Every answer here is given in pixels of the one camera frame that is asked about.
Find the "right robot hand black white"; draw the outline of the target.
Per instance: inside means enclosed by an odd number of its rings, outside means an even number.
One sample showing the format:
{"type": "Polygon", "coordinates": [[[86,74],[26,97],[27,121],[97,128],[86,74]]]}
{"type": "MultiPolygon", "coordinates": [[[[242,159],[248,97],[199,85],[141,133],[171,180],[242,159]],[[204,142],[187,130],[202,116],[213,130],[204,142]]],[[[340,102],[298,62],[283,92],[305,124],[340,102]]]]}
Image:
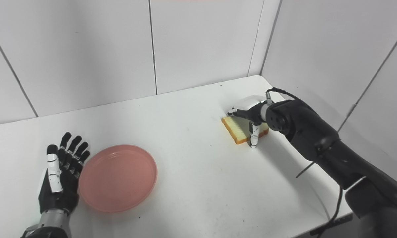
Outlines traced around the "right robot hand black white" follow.
{"type": "Polygon", "coordinates": [[[228,116],[249,121],[249,147],[255,148],[260,137],[260,126],[266,122],[267,100],[264,96],[251,95],[238,101],[228,112],[228,116]]]}

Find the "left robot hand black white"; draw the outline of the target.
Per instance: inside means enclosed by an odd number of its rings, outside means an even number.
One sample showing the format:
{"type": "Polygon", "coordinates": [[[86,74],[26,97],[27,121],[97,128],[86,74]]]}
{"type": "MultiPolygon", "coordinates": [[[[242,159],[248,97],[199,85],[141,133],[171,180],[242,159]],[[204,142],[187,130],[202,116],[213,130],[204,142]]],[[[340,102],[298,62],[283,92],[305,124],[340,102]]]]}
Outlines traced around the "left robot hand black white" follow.
{"type": "Polygon", "coordinates": [[[40,213],[52,209],[71,214],[79,202],[78,186],[86,159],[88,143],[66,132],[59,146],[47,146],[47,168],[38,196],[40,213]]]}

